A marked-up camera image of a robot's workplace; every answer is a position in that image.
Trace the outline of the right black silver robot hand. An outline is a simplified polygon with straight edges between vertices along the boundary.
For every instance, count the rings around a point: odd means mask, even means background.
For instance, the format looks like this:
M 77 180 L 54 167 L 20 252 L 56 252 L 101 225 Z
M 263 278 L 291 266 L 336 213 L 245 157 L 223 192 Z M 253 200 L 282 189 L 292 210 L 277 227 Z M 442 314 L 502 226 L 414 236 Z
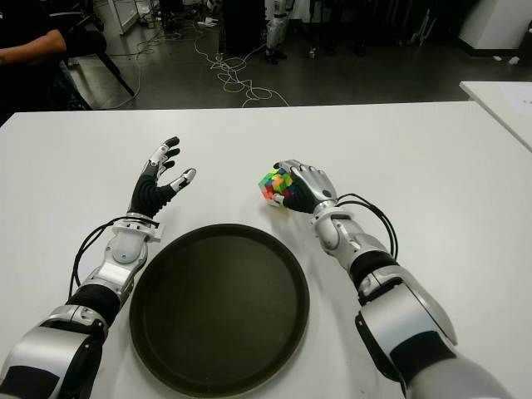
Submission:
M 290 210 L 314 214 L 320 206 L 335 206 L 337 191 L 323 170 L 297 160 L 283 160 L 273 165 L 292 179 L 290 195 L 274 194 L 273 201 Z

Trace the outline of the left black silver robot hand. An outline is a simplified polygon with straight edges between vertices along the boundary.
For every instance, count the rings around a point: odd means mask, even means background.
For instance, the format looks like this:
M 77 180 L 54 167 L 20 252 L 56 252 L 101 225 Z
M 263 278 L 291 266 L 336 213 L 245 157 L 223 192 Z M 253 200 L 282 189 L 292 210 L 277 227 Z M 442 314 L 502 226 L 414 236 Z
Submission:
M 190 185 L 196 169 L 185 170 L 178 178 L 166 185 L 159 185 L 159 178 L 175 165 L 173 157 L 180 153 L 177 136 L 159 145 L 148 158 L 131 196 L 128 212 L 153 219 L 182 189 Z

